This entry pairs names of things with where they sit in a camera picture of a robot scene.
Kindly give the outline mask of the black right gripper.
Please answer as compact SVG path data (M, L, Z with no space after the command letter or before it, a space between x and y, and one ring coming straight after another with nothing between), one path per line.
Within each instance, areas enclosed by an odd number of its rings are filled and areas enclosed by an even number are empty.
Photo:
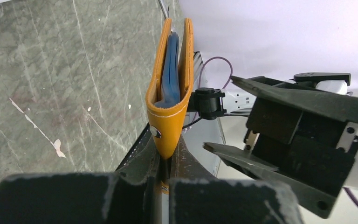
M258 138L251 152L211 142L203 148L244 174L288 184L302 207L329 218L340 189L358 189L358 98L231 80L258 97L247 121Z

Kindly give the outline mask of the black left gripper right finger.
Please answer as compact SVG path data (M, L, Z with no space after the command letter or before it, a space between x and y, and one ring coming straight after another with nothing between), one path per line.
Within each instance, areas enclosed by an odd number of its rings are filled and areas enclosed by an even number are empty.
M216 178L180 137L169 180L169 223L302 224L297 202L282 182Z

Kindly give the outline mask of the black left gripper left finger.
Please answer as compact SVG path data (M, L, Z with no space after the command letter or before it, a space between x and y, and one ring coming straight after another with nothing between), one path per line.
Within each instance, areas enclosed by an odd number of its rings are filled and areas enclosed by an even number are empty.
M151 136L109 173L12 175L0 182L0 224L150 224L159 157Z

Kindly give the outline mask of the orange leather card holder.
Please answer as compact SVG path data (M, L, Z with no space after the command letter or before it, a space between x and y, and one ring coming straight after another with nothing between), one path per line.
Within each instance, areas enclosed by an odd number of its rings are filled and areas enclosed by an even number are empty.
M180 39L172 31L172 20L165 19L145 96L150 131L164 160L172 157L177 147L193 91L193 47L192 20L185 18Z

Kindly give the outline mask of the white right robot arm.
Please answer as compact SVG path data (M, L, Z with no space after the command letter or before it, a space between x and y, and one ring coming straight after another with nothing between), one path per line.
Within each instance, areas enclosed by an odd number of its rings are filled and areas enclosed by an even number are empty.
M233 76L236 91L199 88L189 111L247 117L245 148L204 143L228 166L289 185L301 206L328 218L342 189L358 190L358 97L317 88L349 84L349 73L302 73L289 82Z

